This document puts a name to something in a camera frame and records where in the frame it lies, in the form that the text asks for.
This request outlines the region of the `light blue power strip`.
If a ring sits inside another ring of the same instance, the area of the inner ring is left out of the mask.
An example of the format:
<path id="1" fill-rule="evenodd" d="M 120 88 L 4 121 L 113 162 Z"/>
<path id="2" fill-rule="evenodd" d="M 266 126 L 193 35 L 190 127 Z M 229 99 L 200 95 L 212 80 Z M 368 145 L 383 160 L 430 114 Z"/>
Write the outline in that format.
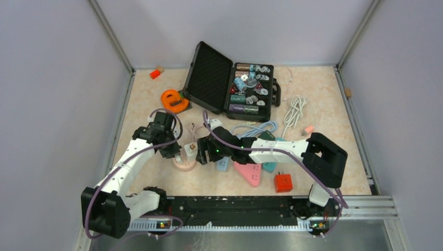
<path id="1" fill-rule="evenodd" d="M 229 167 L 230 158 L 223 157 L 222 159 L 216 162 L 216 170 L 219 172 L 226 172 Z"/>

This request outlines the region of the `white cube socket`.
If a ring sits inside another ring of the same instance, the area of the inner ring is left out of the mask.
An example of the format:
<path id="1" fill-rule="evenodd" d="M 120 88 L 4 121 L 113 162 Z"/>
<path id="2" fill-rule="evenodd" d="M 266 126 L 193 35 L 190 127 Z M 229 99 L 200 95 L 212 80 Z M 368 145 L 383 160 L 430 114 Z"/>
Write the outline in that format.
<path id="1" fill-rule="evenodd" d="M 188 159 L 195 159 L 198 153 L 198 145 L 196 142 L 186 144 L 184 150 Z"/>

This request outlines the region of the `white plug adapter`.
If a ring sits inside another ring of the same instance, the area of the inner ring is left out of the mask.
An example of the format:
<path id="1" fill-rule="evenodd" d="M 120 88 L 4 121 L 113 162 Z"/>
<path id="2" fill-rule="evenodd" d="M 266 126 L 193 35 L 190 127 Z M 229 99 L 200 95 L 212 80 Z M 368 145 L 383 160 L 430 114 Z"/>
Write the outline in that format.
<path id="1" fill-rule="evenodd" d="M 175 162 L 176 162 L 177 165 L 183 165 L 184 164 L 183 159 L 181 158 L 181 155 L 176 155 L 175 156 Z"/>

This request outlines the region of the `pink round plug base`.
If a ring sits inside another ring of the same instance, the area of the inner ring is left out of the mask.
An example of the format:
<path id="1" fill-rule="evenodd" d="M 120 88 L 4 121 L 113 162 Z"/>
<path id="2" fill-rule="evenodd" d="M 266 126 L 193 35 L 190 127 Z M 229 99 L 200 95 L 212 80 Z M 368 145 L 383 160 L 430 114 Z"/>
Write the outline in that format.
<path id="1" fill-rule="evenodd" d="M 185 157 L 181 156 L 181 158 L 183 159 L 184 164 L 183 165 L 177 165 L 175 162 L 175 157 L 172 159 L 173 164 L 175 166 L 175 168 L 181 172 L 188 172 L 190 170 L 192 170 L 196 164 L 196 160 L 192 159 L 192 160 L 187 160 Z"/>

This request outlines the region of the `pink triangular power strip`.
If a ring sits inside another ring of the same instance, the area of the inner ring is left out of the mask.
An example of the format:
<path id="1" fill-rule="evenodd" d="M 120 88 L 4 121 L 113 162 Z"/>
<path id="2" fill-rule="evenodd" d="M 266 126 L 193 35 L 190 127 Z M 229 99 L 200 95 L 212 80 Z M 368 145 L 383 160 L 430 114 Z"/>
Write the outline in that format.
<path id="1" fill-rule="evenodd" d="M 257 187 L 261 179 L 261 164 L 240 164 L 234 162 L 234 169 L 252 187 Z"/>

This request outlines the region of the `dark green cube socket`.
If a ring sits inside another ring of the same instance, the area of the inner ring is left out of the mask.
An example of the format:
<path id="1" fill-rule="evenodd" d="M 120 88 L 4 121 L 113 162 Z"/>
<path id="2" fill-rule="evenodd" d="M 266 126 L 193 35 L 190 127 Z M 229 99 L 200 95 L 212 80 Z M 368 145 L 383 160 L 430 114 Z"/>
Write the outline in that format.
<path id="1" fill-rule="evenodd" d="M 267 141 L 275 141 L 276 137 L 268 130 L 262 132 L 259 136 L 259 139 L 267 140 Z"/>

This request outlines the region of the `teal power strip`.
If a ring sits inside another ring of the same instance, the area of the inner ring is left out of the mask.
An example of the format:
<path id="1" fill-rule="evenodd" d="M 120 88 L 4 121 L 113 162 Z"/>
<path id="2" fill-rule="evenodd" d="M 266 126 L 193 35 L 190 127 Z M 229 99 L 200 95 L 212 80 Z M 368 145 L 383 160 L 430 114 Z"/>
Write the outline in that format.
<path id="1" fill-rule="evenodd" d="M 274 141 L 285 141 L 283 138 L 275 138 Z M 262 164 L 262 169 L 267 173 L 273 173 L 276 169 L 277 163 L 274 162 L 266 162 Z"/>

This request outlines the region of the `red cube socket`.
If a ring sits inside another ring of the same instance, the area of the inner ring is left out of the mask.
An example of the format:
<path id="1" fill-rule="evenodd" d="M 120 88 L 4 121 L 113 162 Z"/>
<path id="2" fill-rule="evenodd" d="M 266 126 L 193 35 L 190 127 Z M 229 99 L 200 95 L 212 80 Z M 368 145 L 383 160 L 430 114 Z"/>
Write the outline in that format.
<path id="1" fill-rule="evenodd" d="M 274 188 L 276 193 L 291 192 L 293 189 L 293 182 L 291 175 L 278 172 L 274 176 Z"/>

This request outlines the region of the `small pink plug adapter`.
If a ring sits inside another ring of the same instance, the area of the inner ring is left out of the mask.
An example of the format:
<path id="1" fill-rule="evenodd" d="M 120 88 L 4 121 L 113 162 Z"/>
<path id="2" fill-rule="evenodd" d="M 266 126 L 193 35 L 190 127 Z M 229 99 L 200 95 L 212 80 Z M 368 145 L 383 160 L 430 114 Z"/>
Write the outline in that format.
<path id="1" fill-rule="evenodd" d="M 309 125 L 306 128 L 304 128 L 301 132 L 302 136 L 308 136 L 309 134 L 311 134 L 314 131 L 314 126 L 313 125 Z"/>

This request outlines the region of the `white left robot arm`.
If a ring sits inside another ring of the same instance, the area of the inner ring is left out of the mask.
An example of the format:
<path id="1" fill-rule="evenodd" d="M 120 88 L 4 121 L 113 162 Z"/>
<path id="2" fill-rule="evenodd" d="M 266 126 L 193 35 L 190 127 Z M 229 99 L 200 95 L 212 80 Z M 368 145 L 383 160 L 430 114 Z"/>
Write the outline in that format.
<path id="1" fill-rule="evenodd" d="M 180 152 L 180 137 L 174 135 L 173 127 L 182 123 L 175 113 L 159 108 L 151 113 L 148 122 L 148 126 L 134 131 L 124 154 L 105 178 L 82 191 L 82 222 L 89 239 L 102 235 L 121 238 L 143 214 L 161 216 L 167 211 L 167 201 L 155 191 L 127 196 L 136 176 L 155 153 L 164 152 L 166 158 L 171 158 Z"/>

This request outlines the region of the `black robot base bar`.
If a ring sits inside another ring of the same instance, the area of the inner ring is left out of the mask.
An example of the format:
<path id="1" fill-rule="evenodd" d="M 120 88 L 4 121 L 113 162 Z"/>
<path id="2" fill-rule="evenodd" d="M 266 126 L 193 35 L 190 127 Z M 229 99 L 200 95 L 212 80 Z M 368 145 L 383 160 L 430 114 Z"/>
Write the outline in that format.
<path id="1" fill-rule="evenodd" d="M 184 226 L 295 226 L 302 220 L 330 220 L 339 212 L 329 199 L 325 207 L 298 196 L 168 197 L 146 216 L 175 216 Z"/>

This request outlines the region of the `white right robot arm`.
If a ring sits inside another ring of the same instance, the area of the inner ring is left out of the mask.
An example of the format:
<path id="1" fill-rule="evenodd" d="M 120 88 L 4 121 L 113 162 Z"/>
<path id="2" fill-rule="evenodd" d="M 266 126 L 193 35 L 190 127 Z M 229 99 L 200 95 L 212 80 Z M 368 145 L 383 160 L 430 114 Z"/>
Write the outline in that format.
<path id="1" fill-rule="evenodd" d="M 209 135 L 198 143 L 198 162 L 205 165 L 229 157 L 239 164 L 297 164 L 313 180 L 306 208 L 321 215 L 333 198 L 348 208 L 340 191 L 348 153 L 322 133 L 314 132 L 306 140 L 273 141 L 256 137 L 238 138 L 225 129 L 218 119 L 203 118 Z"/>

